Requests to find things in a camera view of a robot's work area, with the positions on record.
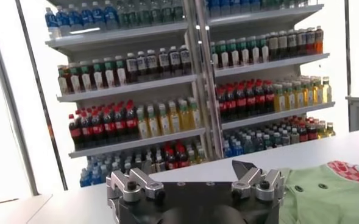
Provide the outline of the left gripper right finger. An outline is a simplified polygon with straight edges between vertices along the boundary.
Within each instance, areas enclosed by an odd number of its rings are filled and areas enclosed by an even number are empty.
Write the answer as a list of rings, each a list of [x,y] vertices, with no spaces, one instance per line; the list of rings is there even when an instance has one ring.
[[[252,163],[232,161],[237,181],[232,183],[232,197],[246,199],[255,195],[260,201],[281,200],[284,195],[285,177],[281,171],[264,171]]]

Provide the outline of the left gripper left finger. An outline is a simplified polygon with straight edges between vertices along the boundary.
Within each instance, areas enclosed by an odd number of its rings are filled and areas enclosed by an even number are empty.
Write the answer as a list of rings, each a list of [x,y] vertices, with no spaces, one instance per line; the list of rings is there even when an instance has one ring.
[[[129,175],[120,170],[110,174],[109,187],[114,192],[119,190],[125,202],[135,203],[141,199],[141,195],[155,201],[165,198],[164,184],[153,180],[148,174],[139,168],[130,169]]]

